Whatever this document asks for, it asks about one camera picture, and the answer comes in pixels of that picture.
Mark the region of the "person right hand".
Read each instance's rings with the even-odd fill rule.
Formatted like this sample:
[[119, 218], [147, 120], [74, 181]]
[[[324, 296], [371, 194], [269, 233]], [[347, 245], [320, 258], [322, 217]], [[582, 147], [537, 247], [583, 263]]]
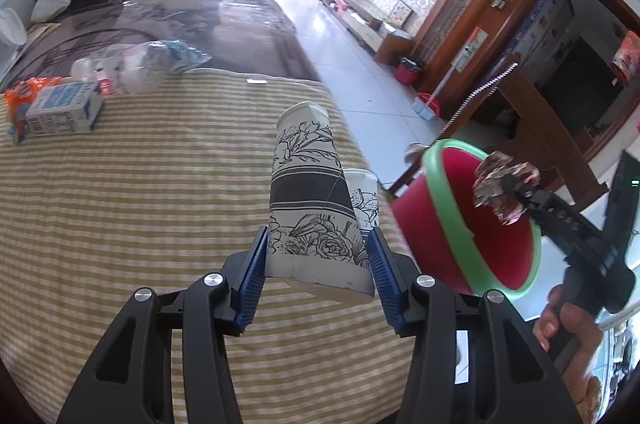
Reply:
[[562, 286], [555, 285], [549, 292], [547, 306], [535, 322], [533, 333], [546, 352], [559, 330], [575, 337], [579, 345], [563, 374], [563, 381], [570, 396], [579, 404], [588, 395], [592, 385], [594, 357], [602, 344], [603, 333], [585, 309], [565, 303], [557, 314], [554, 310], [562, 297]]

